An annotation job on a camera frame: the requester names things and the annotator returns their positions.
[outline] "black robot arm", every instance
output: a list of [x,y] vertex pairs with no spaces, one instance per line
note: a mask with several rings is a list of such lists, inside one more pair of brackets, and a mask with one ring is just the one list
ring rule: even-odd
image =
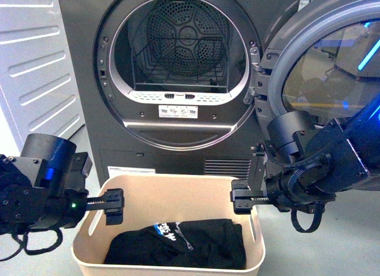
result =
[[[351,118],[334,118],[317,129],[308,112],[295,111],[268,125],[270,141],[256,146],[263,156],[266,178],[262,191],[251,191],[244,180],[233,181],[231,201],[237,214],[254,205],[272,204],[292,211],[297,231],[315,231],[327,202],[350,189],[380,191],[380,95]],[[307,230],[297,211],[314,214]]]
[[[123,190],[111,189],[88,198],[86,177],[92,162],[76,145],[45,134],[27,137],[20,157],[0,155],[0,234],[11,234],[28,255],[50,252],[63,240],[60,228],[73,228],[86,211],[104,210],[106,224],[122,223]],[[28,250],[30,232],[53,230],[58,239],[49,248]]]

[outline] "warning label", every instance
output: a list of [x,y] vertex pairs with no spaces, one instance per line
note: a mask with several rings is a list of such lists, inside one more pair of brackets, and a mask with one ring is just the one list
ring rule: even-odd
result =
[[160,118],[198,119],[198,106],[159,105]]

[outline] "floor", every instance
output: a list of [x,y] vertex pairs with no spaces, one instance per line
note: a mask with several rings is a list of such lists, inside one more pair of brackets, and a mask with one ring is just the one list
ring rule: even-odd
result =
[[[86,128],[72,141],[78,151],[90,151]],[[99,190],[95,169],[87,179],[87,189]],[[380,192],[348,191],[326,207],[321,227],[312,234],[294,230],[290,215],[272,206],[260,206],[259,217],[266,246],[266,257],[259,276],[367,276],[380,275]],[[301,219],[302,224],[309,216]],[[71,244],[78,228],[64,230],[63,244],[51,253],[0,262],[0,275],[82,275],[71,255]],[[49,246],[55,235],[38,233],[30,238],[30,248]],[[0,237],[0,258],[16,250],[8,236]]]

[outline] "laundry basket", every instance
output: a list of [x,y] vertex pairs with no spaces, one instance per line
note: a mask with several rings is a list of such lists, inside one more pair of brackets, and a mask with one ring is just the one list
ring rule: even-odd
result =
[[[72,252],[85,276],[207,276],[257,275],[264,260],[265,246],[256,209],[251,215],[236,215],[230,202],[233,177],[133,174],[109,179],[102,187],[124,190],[123,223],[106,226],[103,214],[92,211],[74,239]],[[204,269],[105,265],[103,261],[112,239],[119,233],[139,230],[157,223],[229,218],[242,225],[246,269]]]

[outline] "dryer door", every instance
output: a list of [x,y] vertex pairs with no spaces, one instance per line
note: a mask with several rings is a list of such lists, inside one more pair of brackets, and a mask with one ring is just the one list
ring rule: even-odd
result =
[[351,117],[380,90],[380,0],[315,0],[277,33],[260,65],[254,92],[267,125],[294,110],[316,125]]

